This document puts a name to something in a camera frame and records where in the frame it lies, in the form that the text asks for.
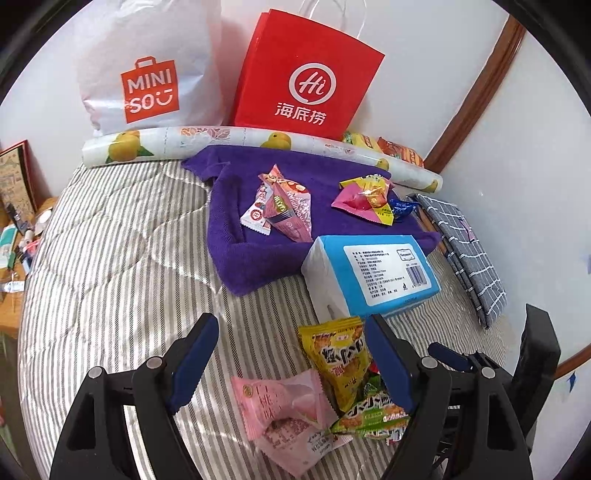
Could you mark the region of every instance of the screw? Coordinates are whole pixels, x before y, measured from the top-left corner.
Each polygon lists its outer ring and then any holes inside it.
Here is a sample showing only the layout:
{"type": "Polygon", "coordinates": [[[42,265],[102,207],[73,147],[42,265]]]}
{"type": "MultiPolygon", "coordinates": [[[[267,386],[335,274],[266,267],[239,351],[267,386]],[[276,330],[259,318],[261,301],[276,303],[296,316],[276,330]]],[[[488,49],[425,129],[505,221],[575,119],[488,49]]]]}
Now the screw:
{"type": "Polygon", "coordinates": [[[88,370],[88,376],[91,378],[98,378],[102,372],[103,369],[101,367],[92,367],[90,370],[88,370]]]}
{"type": "Polygon", "coordinates": [[[433,369],[437,368],[439,363],[432,356],[424,356],[423,358],[421,358],[421,364],[425,368],[433,369]]]}
{"type": "Polygon", "coordinates": [[[481,373],[484,378],[495,378],[495,371],[491,367],[484,367],[481,373]]]}
{"type": "Polygon", "coordinates": [[[151,358],[148,358],[146,365],[148,366],[149,369],[155,370],[160,365],[162,365],[162,359],[159,356],[153,356],[151,358]]]}

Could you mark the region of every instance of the red paper bag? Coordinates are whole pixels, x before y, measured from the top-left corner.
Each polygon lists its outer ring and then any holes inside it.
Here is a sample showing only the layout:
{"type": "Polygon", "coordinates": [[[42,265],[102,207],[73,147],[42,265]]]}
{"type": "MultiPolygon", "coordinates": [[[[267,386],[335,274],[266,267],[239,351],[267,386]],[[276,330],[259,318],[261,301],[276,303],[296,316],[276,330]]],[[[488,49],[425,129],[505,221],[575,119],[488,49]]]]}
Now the red paper bag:
{"type": "Polygon", "coordinates": [[[238,80],[233,124],[339,140],[383,58],[308,18],[263,13],[238,80]]]}

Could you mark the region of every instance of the wooden desk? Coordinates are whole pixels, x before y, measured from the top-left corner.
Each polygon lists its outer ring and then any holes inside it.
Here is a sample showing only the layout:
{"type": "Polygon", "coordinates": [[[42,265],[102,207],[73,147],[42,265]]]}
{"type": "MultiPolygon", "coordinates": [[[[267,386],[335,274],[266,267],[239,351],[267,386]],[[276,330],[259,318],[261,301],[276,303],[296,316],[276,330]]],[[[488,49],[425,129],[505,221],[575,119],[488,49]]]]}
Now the wooden desk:
{"type": "MultiPolygon", "coordinates": [[[[57,197],[47,199],[41,207],[37,210],[41,213],[48,208],[52,208],[57,202],[57,197]]],[[[17,234],[15,245],[22,240],[22,235],[17,234]]],[[[18,278],[15,280],[24,280],[25,271],[22,268],[21,263],[17,260],[14,262],[14,270],[18,274],[18,278]]],[[[10,280],[10,272],[6,268],[0,268],[0,280],[2,282],[10,280]]],[[[0,303],[0,332],[9,334],[11,337],[16,338],[18,336],[18,328],[21,324],[21,311],[22,311],[22,297],[24,292],[7,293],[2,303],[0,303]]]]}

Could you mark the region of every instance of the purple towel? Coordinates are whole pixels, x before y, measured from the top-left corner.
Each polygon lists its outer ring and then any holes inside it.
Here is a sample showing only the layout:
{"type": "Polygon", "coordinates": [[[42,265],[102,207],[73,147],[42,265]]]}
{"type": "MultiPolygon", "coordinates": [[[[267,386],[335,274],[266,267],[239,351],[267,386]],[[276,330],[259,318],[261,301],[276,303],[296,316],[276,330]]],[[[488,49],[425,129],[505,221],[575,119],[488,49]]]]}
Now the purple towel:
{"type": "Polygon", "coordinates": [[[277,164],[284,177],[306,186],[311,194],[312,237],[320,235],[412,235],[428,255],[440,235],[423,232],[413,218],[394,226],[367,222],[330,206],[339,182],[372,173],[389,173],[359,163],[307,153],[259,147],[210,146],[183,167],[202,181],[214,179],[209,206],[207,246],[217,273],[233,294],[250,293],[269,282],[300,272],[312,246],[296,243],[276,229],[266,236],[240,224],[254,202],[261,181],[277,164]]]}

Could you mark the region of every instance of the hi logo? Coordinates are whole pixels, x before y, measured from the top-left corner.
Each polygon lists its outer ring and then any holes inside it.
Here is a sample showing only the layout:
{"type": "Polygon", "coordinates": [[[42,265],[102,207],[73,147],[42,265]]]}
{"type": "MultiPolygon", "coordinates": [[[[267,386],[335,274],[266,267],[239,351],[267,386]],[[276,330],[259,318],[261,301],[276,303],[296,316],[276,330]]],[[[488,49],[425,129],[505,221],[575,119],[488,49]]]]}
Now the hi logo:
{"type": "Polygon", "coordinates": [[[178,80],[174,60],[144,57],[135,70],[121,74],[127,123],[178,110],[178,80]]]}
{"type": "Polygon", "coordinates": [[[289,87],[298,102],[319,105],[333,96],[336,76],[326,65],[306,63],[291,74],[289,87]]]}

